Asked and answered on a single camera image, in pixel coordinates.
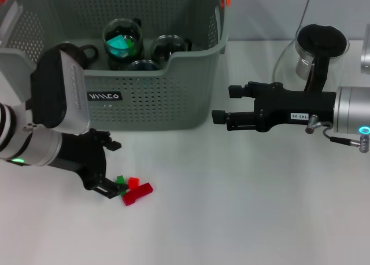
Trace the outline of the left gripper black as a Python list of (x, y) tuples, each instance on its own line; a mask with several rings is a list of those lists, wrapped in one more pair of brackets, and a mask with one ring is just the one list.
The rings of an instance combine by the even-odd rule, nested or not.
[(121, 143), (112, 140), (110, 133), (90, 129), (85, 134), (61, 134), (61, 146), (49, 166), (76, 173), (87, 190), (106, 198), (114, 198), (129, 189), (126, 183), (116, 183), (106, 178), (104, 148), (112, 152)]

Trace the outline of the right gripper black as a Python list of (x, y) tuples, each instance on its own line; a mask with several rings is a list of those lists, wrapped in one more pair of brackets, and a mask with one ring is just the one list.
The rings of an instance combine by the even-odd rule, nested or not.
[(259, 82), (230, 85), (228, 92), (230, 98), (254, 98), (254, 112), (212, 110), (213, 123), (226, 125), (228, 131), (265, 133), (280, 124), (307, 125), (313, 115), (320, 122), (334, 121), (335, 92), (290, 91), (281, 83)]

